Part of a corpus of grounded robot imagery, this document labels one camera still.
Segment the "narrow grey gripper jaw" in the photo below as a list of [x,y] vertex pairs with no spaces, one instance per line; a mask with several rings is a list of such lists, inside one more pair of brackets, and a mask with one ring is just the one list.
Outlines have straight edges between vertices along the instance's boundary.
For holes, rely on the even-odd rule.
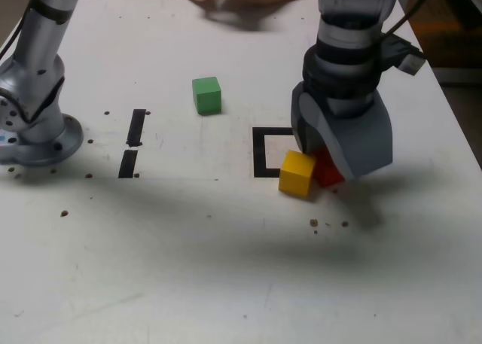
[[299,101],[304,93],[304,83],[300,82],[291,95],[291,128],[300,151],[304,154],[313,154],[321,145],[317,131],[302,117]]

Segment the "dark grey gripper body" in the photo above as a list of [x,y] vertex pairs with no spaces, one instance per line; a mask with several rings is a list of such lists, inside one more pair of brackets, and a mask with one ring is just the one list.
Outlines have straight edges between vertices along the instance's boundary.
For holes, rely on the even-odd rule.
[[335,117],[358,117],[373,105],[374,95],[368,94],[353,99],[327,98],[326,102]]

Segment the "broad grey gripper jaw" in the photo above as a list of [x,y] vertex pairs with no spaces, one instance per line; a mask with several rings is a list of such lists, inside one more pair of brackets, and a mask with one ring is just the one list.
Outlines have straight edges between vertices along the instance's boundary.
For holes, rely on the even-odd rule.
[[330,111],[323,111],[309,93],[300,96],[299,106],[302,117],[317,131],[321,141],[315,152],[326,148],[346,180],[392,163],[392,125],[378,92],[374,93],[373,105],[358,117],[335,117]]

